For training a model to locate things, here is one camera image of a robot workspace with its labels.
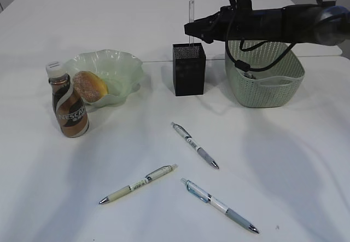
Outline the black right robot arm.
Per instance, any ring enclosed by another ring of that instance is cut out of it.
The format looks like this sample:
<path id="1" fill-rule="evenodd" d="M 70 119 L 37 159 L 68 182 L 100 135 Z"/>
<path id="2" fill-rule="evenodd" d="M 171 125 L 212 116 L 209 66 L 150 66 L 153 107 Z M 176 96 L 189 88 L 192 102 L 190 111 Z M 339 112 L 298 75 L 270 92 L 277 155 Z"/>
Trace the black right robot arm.
<path id="1" fill-rule="evenodd" d="M 254 10 L 251 0 L 236 0 L 234 6 L 185 24 L 184 32 L 208 44 L 244 39 L 333 46 L 349 39 L 349 10 L 321 0 Z"/>

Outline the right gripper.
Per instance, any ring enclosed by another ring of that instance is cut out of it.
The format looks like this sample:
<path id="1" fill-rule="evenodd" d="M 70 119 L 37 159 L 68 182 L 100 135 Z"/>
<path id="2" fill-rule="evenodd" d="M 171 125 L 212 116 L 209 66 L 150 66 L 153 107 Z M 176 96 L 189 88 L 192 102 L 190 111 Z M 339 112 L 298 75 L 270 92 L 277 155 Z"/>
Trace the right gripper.
<path id="1" fill-rule="evenodd" d="M 258 10 L 245 14 L 224 6 L 213 15 L 185 24 L 184 32 L 207 44 L 225 41 L 227 32 L 229 40 L 262 40 L 260 26 L 262 15 Z"/>

